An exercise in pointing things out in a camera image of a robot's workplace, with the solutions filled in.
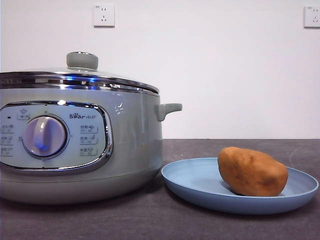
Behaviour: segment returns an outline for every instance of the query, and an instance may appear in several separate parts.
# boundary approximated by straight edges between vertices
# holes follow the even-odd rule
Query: gray countertop
[[[265,152],[320,180],[320,139],[167,139],[163,164],[216,157],[224,147]],[[103,201],[41,206],[0,200],[1,240],[316,240],[320,190],[305,206],[274,215],[237,215],[192,205],[174,195],[159,173],[143,188]]]

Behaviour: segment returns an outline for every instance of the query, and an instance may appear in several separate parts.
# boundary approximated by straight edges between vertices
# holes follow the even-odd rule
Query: glass lid
[[[159,89],[110,72],[98,71],[96,55],[76,51],[66,55],[67,68],[41,68],[0,73],[0,89],[58,88],[145,91],[159,94]]]

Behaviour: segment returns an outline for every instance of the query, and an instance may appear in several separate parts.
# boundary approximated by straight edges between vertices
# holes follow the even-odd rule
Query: side handle
[[[156,117],[159,122],[165,120],[166,115],[169,113],[177,112],[182,110],[181,103],[168,103],[160,104],[156,107]]]

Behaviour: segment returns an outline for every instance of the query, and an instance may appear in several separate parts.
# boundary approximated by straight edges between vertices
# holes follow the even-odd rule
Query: function button
[[[83,135],[80,137],[80,145],[94,145],[98,143],[96,135]]]
[[[29,120],[30,119],[30,114],[17,114],[16,119],[18,120]]]
[[[98,127],[94,125],[81,125],[80,133],[81,134],[96,134],[98,132]]]
[[[1,147],[0,156],[2,157],[13,157],[14,148],[13,147]]]
[[[16,119],[18,119],[18,120],[29,120],[30,119],[30,113],[25,108],[22,108],[22,109],[20,109],[20,111],[16,115]]]
[[[12,140],[13,140],[13,136],[11,135],[1,136],[0,145],[4,145],[4,146],[13,145]]]
[[[14,132],[15,132],[15,128],[12,124],[1,125],[2,134],[13,134]]]
[[[98,154],[98,149],[95,147],[80,148],[80,156],[95,156]]]

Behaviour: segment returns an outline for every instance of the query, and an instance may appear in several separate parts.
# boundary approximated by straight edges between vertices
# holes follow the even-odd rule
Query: blue plate
[[[216,157],[193,158],[165,165],[162,176],[168,188],[184,200],[217,211],[266,215],[288,212],[309,202],[318,181],[287,167],[288,180],[279,196],[243,196],[232,192],[220,176]]]

